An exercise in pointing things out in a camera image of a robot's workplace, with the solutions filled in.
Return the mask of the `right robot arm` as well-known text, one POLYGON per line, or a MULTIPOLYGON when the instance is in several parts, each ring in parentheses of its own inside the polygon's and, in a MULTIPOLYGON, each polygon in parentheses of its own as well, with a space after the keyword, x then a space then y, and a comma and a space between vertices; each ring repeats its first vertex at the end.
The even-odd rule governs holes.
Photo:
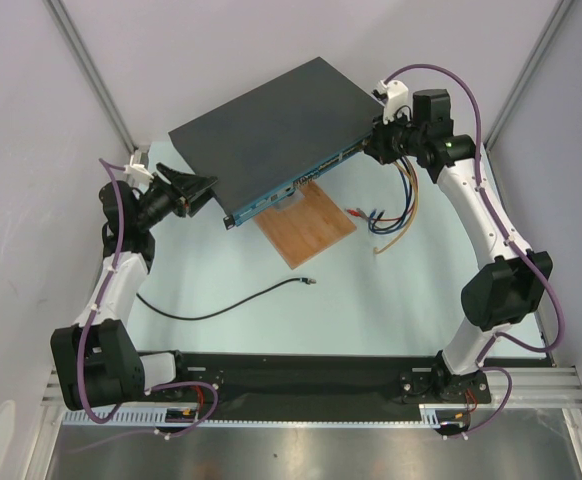
POLYGON ((373 126, 366 154, 381 164, 413 157, 454 207, 474 249, 478 271, 461 291, 464 319, 435 358, 421 390, 412 395, 460 402, 479 386, 479 368, 504 334, 535 312, 552 260, 536 252, 516 231, 476 165, 476 145, 454 133, 451 101, 444 89, 414 94, 400 81, 381 82, 373 92, 383 113, 373 126))

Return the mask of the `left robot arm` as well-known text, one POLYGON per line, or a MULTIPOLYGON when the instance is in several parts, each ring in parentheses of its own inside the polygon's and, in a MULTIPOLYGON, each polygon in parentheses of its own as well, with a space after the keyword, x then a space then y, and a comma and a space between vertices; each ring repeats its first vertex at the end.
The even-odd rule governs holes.
POLYGON ((110 181, 98 194, 106 218, 100 277, 82 313, 50 339, 66 407, 85 412, 97 424, 112 418, 98 413, 98 408, 115 413, 122 404, 138 401, 156 388, 170 400, 182 399, 190 391, 191 376, 177 367, 176 354, 139 353, 126 324, 155 257, 152 227, 169 215, 195 215, 211 198, 217 181, 164 164, 158 164, 155 173, 126 165, 123 172, 146 186, 137 191, 115 178, 115 166, 102 165, 110 181))

